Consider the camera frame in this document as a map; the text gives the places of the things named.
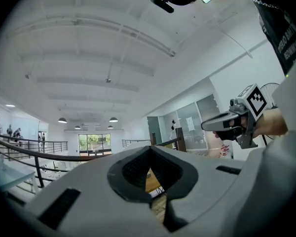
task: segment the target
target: large glass window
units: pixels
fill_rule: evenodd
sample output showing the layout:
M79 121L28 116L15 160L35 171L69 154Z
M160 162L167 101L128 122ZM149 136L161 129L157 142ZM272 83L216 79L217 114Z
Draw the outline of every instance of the large glass window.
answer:
M110 155L111 135L110 134L80 134L79 151L81 156L102 156Z

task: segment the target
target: ceiling light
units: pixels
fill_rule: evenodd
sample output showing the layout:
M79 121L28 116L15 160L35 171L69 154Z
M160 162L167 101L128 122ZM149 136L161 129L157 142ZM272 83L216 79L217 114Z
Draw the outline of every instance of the ceiling light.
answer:
M112 118L110 119L110 122L118 122L118 119L115 118L115 117L112 117Z
M202 0L203 3L209 3L211 0Z
M58 120L59 123L63 123L63 124L66 124L67 123L67 120L65 118L60 118Z

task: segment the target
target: white table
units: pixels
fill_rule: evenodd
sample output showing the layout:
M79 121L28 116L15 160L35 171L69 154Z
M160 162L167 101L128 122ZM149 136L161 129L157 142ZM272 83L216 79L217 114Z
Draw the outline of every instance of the white table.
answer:
M14 162L6 162L6 160L4 161L3 168L0 159L0 190L2 192L5 192L29 179L32 180L34 191L37 194L38 187L34 170L21 167L19 164L14 164Z

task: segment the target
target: ceiling track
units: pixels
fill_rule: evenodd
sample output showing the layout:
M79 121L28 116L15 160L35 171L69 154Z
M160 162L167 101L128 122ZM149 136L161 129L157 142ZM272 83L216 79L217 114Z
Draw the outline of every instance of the ceiling track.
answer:
M20 35L25 35L34 31L41 31L41 30L54 28L54 27L66 27L66 26L67 27L72 27L72 26L89 27L89 28L96 28L104 31L113 32L113 33L118 33L121 24L117 22L113 22L111 20L103 19L103 18L56 17L56 18L49 18L44 21L36 21L32 24L19 27L16 30L8 33L6 36L9 39L9 38L13 38ZM171 48L167 47L160 41L129 26L124 25L120 33L127 38L143 43L148 47L152 47L158 50L159 52L167 55L168 57L174 57L176 55L176 53L172 51Z

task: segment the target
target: black shirt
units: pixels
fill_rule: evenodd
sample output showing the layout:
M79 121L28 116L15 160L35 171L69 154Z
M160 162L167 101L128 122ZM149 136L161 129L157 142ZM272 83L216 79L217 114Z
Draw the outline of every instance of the black shirt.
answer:
M296 60L296 0L257 1L262 29L287 74Z

